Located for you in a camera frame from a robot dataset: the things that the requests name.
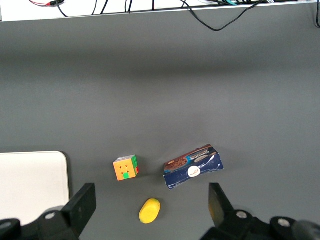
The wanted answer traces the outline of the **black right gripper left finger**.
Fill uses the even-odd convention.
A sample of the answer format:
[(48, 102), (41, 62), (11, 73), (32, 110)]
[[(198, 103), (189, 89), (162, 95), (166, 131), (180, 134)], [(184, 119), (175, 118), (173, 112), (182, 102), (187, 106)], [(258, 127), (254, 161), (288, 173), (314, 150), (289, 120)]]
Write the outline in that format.
[(86, 183), (61, 209), (38, 220), (40, 240), (78, 240), (97, 208), (94, 183)]

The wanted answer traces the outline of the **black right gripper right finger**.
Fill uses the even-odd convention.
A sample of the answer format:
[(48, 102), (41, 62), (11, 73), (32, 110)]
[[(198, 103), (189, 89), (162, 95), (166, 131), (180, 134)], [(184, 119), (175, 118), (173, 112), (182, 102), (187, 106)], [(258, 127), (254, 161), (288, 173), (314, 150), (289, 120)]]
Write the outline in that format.
[(203, 240), (253, 240), (251, 230), (255, 218), (247, 211), (235, 209), (219, 183), (210, 183), (208, 207), (214, 227), (202, 237)]

